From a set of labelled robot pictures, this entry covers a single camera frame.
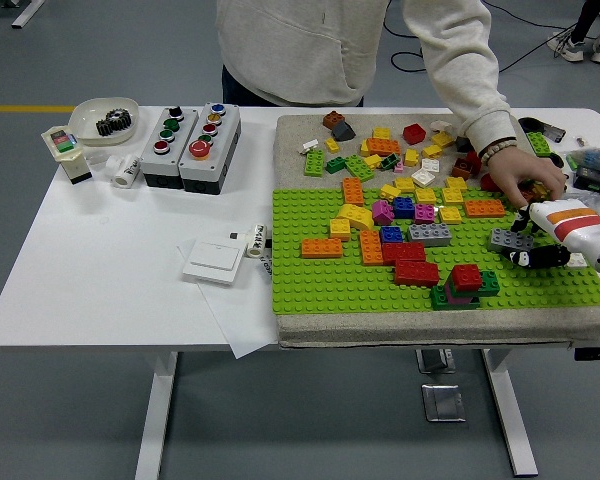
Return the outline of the person's left hand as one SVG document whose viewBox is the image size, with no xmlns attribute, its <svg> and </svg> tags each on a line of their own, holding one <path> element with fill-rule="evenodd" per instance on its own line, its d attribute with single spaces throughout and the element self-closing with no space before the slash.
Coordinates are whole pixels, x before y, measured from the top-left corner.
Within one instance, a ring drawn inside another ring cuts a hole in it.
<svg viewBox="0 0 600 480">
<path fill-rule="evenodd" d="M 515 146 L 492 155 L 487 168 L 494 183 L 516 209 L 528 205 L 519 190 L 521 182 L 534 180 L 542 183 L 551 200 L 560 199 L 565 190 L 566 177 L 550 159 L 535 157 Z"/>
</svg>

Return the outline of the robot right hand white shell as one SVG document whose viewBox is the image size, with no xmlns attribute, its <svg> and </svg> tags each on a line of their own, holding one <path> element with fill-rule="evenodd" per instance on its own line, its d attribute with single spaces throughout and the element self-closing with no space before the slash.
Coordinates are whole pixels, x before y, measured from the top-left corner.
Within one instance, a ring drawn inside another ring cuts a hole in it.
<svg viewBox="0 0 600 480">
<path fill-rule="evenodd" d="M 600 273 L 600 215 L 577 199 L 541 201 L 520 209 L 512 224 L 522 232 L 528 224 L 532 231 L 547 233 L 554 243 L 528 251 L 505 248 L 502 255 L 512 263 L 529 269 L 566 265 L 573 254 L 581 254 Z"/>
</svg>

